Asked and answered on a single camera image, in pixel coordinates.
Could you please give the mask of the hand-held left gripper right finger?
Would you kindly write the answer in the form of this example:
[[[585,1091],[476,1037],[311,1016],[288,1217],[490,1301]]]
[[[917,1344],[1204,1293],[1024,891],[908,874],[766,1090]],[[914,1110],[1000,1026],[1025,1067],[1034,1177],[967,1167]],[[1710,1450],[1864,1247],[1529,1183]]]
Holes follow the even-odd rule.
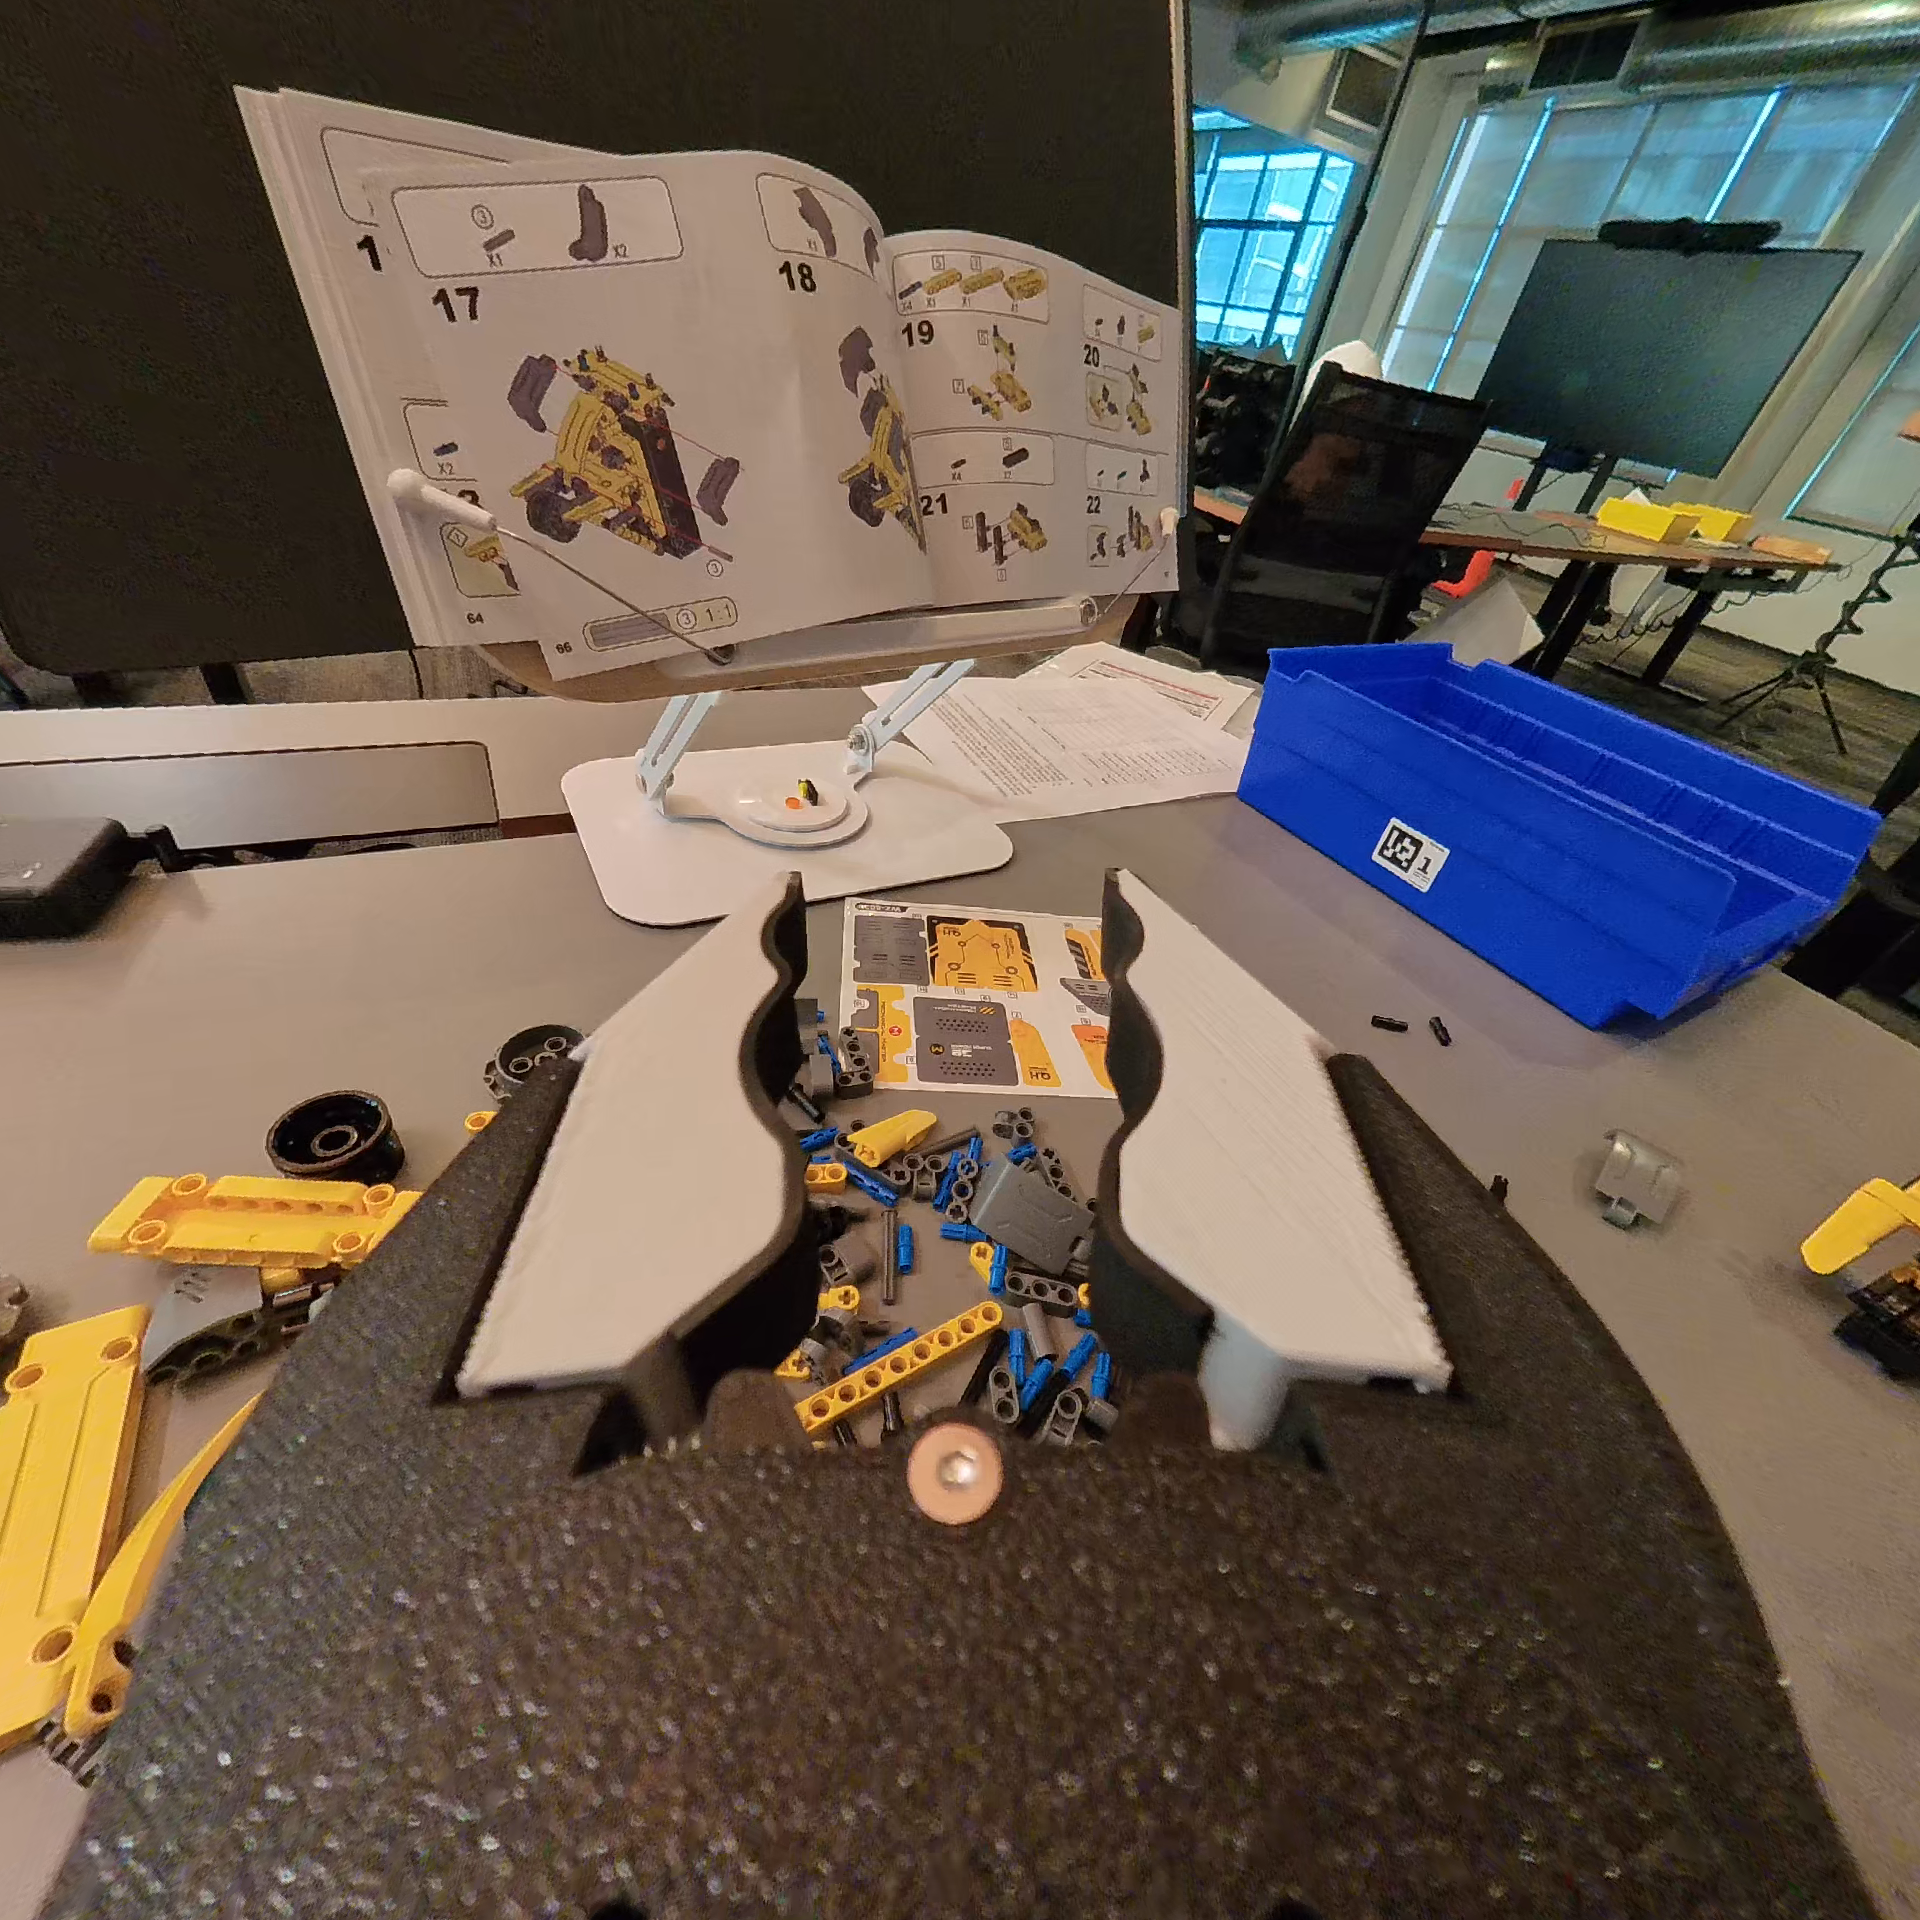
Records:
[[[1336,1072],[1285,999],[1130,870],[1101,891],[1117,1130],[1096,1175],[1095,1327],[1191,1376],[1215,1448],[1262,1448],[1296,1382],[1444,1393],[1453,1363]]]

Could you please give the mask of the pile of blue yellow pieces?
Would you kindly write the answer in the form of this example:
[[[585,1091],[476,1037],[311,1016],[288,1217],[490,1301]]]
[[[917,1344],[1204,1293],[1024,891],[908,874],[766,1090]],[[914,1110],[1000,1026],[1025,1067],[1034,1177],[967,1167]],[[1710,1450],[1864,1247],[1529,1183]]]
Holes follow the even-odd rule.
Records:
[[[1095,1211],[1025,1106],[952,1125],[925,1106],[864,1107],[890,1069],[877,995],[830,1026],[798,999],[800,1117],[817,1310],[775,1376],[817,1450],[894,1442],[942,1407],[1052,1448],[1117,1422],[1116,1359],[1095,1331]]]

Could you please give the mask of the yellow toy brick vehicle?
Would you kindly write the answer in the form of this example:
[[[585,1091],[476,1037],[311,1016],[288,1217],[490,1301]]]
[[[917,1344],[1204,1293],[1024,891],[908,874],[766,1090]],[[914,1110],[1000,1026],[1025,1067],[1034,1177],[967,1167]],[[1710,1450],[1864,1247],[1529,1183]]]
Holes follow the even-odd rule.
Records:
[[[1802,1266],[1817,1278],[1832,1278],[1855,1264],[1894,1231],[1918,1229],[1918,1179],[1892,1183],[1872,1179],[1858,1185],[1810,1237],[1800,1240]],[[1853,1353],[1877,1361],[1897,1382],[1918,1379],[1918,1261],[1847,1291],[1847,1314],[1832,1335]]]

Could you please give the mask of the dark grey toy wheel hub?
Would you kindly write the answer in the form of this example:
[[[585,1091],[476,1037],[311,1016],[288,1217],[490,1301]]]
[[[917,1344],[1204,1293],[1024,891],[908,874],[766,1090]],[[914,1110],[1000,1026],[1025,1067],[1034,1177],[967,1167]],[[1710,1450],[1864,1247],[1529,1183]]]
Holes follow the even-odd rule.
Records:
[[[562,1022],[534,1022],[506,1035],[484,1061],[494,1103],[522,1088],[543,1064],[565,1061],[582,1040],[575,1026]]]

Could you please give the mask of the black toy wheel rim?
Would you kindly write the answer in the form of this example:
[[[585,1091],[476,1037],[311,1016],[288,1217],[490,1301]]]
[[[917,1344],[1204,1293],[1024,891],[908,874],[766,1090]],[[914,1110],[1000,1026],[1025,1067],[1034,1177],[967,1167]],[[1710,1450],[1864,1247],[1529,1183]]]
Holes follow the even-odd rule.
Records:
[[[329,1090],[281,1112],[265,1151],[281,1177],[332,1183],[394,1183],[404,1144],[389,1103],[366,1090]]]

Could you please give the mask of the yellow sticker sheet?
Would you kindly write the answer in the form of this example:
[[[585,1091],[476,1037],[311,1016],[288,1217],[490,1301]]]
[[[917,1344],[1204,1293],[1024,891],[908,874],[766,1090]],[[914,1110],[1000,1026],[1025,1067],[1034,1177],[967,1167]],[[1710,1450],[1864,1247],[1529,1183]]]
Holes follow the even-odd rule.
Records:
[[[1096,914],[850,897],[839,995],[876,1088],[1112,1095]]]

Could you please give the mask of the blue plastic bin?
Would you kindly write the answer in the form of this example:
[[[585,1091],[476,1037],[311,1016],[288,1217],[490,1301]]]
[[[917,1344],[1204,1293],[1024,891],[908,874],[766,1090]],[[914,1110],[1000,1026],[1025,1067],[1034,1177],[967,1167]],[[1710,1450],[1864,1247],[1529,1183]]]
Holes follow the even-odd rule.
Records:
[[[1589,1029],[1767,969],[1880,831],[1864,805],[1444,641],[1271,650],[1239,798]]]

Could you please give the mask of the dark grey angular piece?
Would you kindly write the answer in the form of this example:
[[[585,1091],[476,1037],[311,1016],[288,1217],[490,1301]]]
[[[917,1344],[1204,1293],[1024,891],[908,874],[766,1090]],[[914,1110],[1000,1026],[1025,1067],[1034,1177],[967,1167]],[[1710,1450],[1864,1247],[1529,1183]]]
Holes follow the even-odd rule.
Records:
[[[342,1267],[252,1264],[182,1266],[160,1295],[141,1344],[151,1384],[194,1382],[232,1363],[277,1354],[305,1327]]]

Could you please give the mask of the white paper sheet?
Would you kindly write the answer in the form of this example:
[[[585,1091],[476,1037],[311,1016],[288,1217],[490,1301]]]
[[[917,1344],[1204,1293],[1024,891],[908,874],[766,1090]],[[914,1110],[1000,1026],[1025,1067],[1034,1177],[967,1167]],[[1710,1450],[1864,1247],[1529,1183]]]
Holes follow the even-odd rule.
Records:
[[[996,824],[1230,794],[1260,689],[1218,673],[1072,646],[1004,678],[967,673],[902,728]]]

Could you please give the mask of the yellow curved arch piece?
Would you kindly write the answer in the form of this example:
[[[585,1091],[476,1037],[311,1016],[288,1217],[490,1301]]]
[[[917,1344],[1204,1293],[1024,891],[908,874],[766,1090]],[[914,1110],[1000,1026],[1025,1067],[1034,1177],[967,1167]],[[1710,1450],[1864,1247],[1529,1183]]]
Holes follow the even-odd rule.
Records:
[[[262,1393],[253,1393],[186,1458],[158,1491],[114,1552],[70,1647],[64,1704],[49,1720],[49,1753],[73,1771],[82,1769],[127,1703],[133,1651],[129,1630],[141,1615],[160,1565],[184,1521],[202,1481],[223,1459]]]

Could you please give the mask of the black power adapter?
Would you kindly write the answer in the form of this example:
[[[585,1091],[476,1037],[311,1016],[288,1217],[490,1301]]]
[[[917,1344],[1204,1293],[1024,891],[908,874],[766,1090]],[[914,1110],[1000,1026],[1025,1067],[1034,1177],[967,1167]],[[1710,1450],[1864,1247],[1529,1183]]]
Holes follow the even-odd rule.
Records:
[[[2,942],[74,938],[100,922],[144,861],[178,872],[172,830],[133,831],[114,818],[2,821]]]

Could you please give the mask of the black mesh office chair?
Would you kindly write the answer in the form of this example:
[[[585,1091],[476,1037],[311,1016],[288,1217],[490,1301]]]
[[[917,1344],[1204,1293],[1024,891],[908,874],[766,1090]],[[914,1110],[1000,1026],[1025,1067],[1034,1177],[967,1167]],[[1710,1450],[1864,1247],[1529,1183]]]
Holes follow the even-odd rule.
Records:
[[[1394,641],[1432,575],[1424,534],[1489,402],[1327,353],[1236,529],[1197,574],[1197,657],[1262,678],[1280,649]]]

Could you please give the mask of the far wooden table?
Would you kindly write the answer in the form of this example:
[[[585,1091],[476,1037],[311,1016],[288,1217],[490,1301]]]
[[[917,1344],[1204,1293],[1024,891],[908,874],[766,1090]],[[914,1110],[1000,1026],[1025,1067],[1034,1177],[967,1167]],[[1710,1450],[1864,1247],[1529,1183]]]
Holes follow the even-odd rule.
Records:
[[[1439,521],[1432,509],[1382,495],[1308,499],[1274,485],[1255,495],[1228,534],[1224,503],[1196,498],[1178,525],[1178,589],[1167,634],[1183,640],[1204,665],[1244,665],[1263,673],[1271,649],[1303,650],[1391,640],[1398,616],[1426,587],[1426,560],[1476,550],[1502,560],[1557,560],[1560,571],[1537,619],[1543,637],[1520,665],[1557,678],[1605,587],[1625,567],[1654,567],[1693,587],[1674,641],[1687,645],[1720,592],[1753,589],[1778,577],[1828,569],[1756,542],[1649,542],[1597,519],[1472,512]]]

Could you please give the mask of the yellow plastic tray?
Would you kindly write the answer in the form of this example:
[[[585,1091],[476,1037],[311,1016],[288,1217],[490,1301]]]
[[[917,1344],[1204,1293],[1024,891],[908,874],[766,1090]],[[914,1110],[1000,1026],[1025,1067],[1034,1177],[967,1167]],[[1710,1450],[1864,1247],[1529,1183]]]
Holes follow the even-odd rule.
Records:
[[[1640,488],[1606,495],[1593,521],[1612,531],[1649,543],[1746,543],[1756,534],[1748,512],[1684,499],[1660,499]]]

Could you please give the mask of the yellow holed frame piece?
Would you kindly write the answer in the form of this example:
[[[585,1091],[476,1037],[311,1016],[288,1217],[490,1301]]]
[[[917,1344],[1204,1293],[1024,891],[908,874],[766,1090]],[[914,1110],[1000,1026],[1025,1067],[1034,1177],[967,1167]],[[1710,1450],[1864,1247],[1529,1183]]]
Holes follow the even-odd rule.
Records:
[[[166,1264],[354,1266],[373,1257],[418,1199],[421,1191],[391,1183],[151,1175],[100,1217],[86,1247]]]

